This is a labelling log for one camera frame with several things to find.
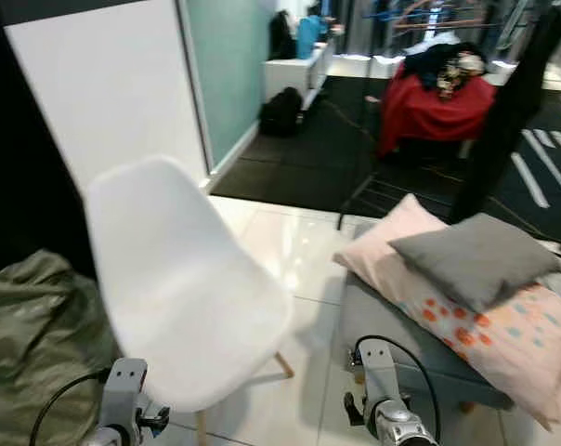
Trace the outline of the grey upholstered ottoman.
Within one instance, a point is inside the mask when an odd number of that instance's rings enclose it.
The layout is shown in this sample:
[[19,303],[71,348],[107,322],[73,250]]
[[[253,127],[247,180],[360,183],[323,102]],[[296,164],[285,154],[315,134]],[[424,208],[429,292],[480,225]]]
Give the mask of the grey upholstered ottoman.
[[467,362],[352,272],[346,273],[337,339],[350,349],[363,335],[381,335],[412,352],[424,366],[440,402],[472,402],[509,411],[513,401],[490,386]]

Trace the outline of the black hanging garment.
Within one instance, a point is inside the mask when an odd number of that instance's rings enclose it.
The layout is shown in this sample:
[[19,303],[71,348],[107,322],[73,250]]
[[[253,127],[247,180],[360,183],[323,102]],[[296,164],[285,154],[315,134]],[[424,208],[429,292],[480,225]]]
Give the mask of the black hanging garment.
[[483,131],[472,149],[470,170],[447,216],[448,224],[459,224],[483,211],[496,190],[517,148],[519,131],[541,109],[545,65],[560,43],[561,7],[549,6],[532,27],[517,67],[494,95]]

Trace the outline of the white plastic chair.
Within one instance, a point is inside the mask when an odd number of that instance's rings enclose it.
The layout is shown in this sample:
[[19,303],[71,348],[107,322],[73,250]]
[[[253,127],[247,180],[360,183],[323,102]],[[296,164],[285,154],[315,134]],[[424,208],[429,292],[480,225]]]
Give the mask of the white plastic chair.
[[84,200],[114,338],[148,365],[149,398],[192,413],[197,445],[208,446],[208,409],[281,360],[292,295],[173,158],[112,167]]

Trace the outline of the black bag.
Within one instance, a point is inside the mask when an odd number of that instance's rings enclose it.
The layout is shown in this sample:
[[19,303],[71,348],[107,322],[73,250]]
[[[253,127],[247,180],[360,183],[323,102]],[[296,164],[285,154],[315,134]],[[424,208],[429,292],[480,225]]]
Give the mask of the black bag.
[[290,30],[289,14],[278,11],[268,23],[267,60],[296,59],[296,54],[296,39]]

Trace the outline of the white low shelf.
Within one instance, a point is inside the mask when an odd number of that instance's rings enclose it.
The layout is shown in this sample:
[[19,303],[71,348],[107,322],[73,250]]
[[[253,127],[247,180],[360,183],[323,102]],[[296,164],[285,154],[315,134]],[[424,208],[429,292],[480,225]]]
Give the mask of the white low shelf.
[[326,82],[334,50],[333,42],[315,43],[309,59],[273,59],[263,62],[263,100],[268,102],[291,86],[301,94],[302,110],[307,110]]

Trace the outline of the pile of dark clothes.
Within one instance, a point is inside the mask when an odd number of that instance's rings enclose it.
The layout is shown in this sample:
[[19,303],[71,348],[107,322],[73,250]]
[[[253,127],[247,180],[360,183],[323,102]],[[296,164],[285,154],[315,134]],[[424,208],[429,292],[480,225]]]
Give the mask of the pile of dark clothes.
[[397,78],[415,77],[425,92],[450,100],[471,78],[486,73],[488,59],[476,44],[435,44],[420,54],[405,57]]

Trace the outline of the black backpack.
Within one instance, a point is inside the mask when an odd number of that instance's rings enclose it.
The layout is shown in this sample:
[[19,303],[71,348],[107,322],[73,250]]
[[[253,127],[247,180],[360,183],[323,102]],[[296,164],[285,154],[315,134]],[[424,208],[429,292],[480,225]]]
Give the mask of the black backpack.
[[258,114],[260,135],[291,137],[297,135],[305,119],[305,101],[293,86],[285,86],[275,97],[265,102]]

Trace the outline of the black floor rug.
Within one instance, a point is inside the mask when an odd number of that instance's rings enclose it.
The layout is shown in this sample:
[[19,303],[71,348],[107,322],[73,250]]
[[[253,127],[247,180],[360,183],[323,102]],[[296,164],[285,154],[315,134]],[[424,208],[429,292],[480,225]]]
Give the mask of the black floor rug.
[[[351,204],[352,214],[383,216],[405,191],[412,191],[428,199],[430,212],[445,217],[470,170],[463,145],[405,139],[395,153],[378,160],[373,138],[381,123],[379,106],[364,97],[382,94],[385,87],[384,80],[329,77],[297,135],[256,137],[213,193],[335,214],[370,179]],[[545,205],[536,204],[523,176],[510,164],[484,211],[561,241],[561,184],[532,141],[518,135],[515,143]]]

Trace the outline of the grey pillow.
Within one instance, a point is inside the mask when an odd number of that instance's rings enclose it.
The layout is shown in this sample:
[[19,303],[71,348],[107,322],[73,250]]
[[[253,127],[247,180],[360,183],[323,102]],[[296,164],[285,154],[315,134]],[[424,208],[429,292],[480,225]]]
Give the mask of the grey pillow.
[[529,233],[489,214],[388,245],[446,297],[476,313],[501,305],[548,273],[561,271],[552,251]]

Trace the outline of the green beanbag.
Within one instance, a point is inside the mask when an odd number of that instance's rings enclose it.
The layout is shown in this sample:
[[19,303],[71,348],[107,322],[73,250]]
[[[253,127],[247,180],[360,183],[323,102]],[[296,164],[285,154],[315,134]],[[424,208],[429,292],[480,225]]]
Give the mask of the green beanbag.
[[0,441],[30,435],[73,379],[120,357],[97,282],[39,251],[0,270]]

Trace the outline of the pink patterned pillow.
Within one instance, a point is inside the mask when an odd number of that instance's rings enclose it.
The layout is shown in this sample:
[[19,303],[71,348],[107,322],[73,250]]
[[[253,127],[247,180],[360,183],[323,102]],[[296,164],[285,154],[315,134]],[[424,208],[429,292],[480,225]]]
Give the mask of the pink patterned pillow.
[[451,225],[407,195],[334,260],[504,392],[545,429],[561,424],[561,296],[538,279],[501,305],[472,311],[412,270],[388,243]]

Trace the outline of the blue bag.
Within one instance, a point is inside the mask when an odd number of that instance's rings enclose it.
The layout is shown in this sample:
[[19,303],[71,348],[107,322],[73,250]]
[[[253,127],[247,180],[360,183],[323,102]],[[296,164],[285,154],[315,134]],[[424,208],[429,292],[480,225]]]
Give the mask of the blue bag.
[[326,20],[320,14],[307,14],[298,21],[294,35],[294,54],[298,59],[310,59],[315,43],[326,33]]

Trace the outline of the red cloth covered table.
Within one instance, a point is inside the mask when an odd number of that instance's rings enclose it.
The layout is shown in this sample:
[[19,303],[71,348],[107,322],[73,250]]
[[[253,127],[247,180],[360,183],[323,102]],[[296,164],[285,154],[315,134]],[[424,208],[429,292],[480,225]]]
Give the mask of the red cloth covered table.
[[399,64],[381,102],[381,136],[375,154],[386,157],[403,138],[475,140],[496,93],[496,85],[485,78],[471,78],[453,98],[441,100],[434,90],[424,89],[417,77],[405,75],[404,65]]

